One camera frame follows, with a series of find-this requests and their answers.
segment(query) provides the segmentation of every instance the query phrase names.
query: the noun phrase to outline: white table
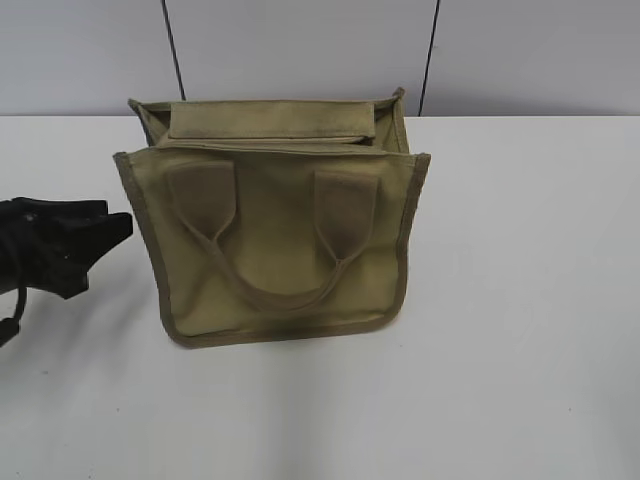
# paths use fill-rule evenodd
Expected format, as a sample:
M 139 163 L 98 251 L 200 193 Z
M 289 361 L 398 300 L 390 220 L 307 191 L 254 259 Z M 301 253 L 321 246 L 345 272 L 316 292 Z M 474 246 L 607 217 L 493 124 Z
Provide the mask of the white table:
M 640 118 L 408 119 L 399 320 L 185 350 L 139 232 L 0 349 L 2 479 L 640 478 Z M 3 198 L 105 198 L 134 118 L 0 118 Z M 13 294 L 0 313 L 13 309 Z

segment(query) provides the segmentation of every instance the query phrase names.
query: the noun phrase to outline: bag handle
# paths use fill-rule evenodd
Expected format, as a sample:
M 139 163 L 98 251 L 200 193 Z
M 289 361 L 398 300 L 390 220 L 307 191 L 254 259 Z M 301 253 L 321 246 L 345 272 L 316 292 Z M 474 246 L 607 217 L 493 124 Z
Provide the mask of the bag handle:
M 370 175 L 314 173 L 314 223 L 335 265 L 318 288 L 280 294 L 251 285 L 220 247 L 222 233 L 236 215 L 232 162 L 198 163 L 171 168 L 166 179 L 178 218 L 196 237 L 223 274 L 256 308 L 299 313 L 317 305 L 336 286 L 347 266 L 364 250 L 373 228 L 378 178 Z

